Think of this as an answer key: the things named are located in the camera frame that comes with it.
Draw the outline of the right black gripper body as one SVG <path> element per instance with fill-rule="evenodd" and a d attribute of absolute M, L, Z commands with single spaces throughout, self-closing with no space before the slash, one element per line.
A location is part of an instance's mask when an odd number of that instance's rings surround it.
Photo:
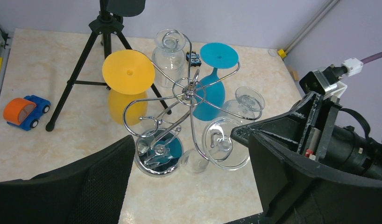
<path fill-rule="evenodd" d="M 328 146 L 335 126 L 335 120 L 341 109 L 340 99 L 331 96 L 327 99 L 319 94 L 308 94 L 304 97 L 309 105 L 306 124 L 301 135 L 297 153 L 305 156 L 311 150 L 316 161 L 323 161 L 328 153 Z"/>

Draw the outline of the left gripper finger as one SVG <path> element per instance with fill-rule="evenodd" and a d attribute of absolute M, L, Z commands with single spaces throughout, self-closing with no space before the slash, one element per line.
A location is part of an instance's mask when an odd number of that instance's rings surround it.
<path fill-rule="evenodd" d="M 29 180 L 0 182 L 0 224 L 116 224 L 135 154 L 128 135 Z"/>

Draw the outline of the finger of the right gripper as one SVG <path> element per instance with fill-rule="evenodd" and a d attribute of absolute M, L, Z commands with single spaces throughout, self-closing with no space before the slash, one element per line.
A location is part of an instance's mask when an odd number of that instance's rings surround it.
<path fill-rule="evenodd" d="M 260 133 L 249 155 L 263 214 L 272 224 L 382 224 L 382 181 L 294 153 Z"/>
<path fill-rule="evenodd" d="M 289 150 L 301 154 L 308 140 L 308 132 L 316 122 L 322 102 L 322 95 L 314 91 L 309 92 L 295 103 L 288 112 L 238 126 L 232 130 L 231 137 L 236 142 L 248 146 L 249 136 L 261 132 L 283 144 Z"/>

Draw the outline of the clear patterned short glass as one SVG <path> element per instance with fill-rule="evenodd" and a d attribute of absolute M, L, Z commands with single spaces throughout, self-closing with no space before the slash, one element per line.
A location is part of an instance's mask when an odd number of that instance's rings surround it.
<path fill-rule="evenodd" d="M 262 116 L 265 108 L 265 99 L 255 89 L 247 86 L 241 86 L 235 91 L 235 99 L 226 101 L 222 109 L 253 120 L 242 119 L 229 113 L 220 111 L 219 117 L 231 117 L 243 124 L 254 122 Z"/>

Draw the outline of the clear wine glass front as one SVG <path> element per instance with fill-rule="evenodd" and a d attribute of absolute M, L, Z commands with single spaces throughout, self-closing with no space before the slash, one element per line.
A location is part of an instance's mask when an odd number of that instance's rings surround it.
<path fill-rule="evenodd" d="M 208 124 L 202 133 L 201 152 L 190 149 L 180 158 L 180 164 L 189 174 L 204 172 L 209 164 L 223 170 L 235 171 L 246 166 L 250 161 L 247 147 L 236 142 L 230 135 L 232 129 L 241 122 L 230 117 L 218 117 Z"/>

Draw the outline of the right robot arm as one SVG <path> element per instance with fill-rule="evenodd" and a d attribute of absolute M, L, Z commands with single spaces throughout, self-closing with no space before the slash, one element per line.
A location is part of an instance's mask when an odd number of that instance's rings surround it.
<path fill-rule="evenodd" d="M 262 213 L 238 224 L 382 224 L 382 142 L 337 97 L 309 92 L 286 113 L 238 126 Z"/>

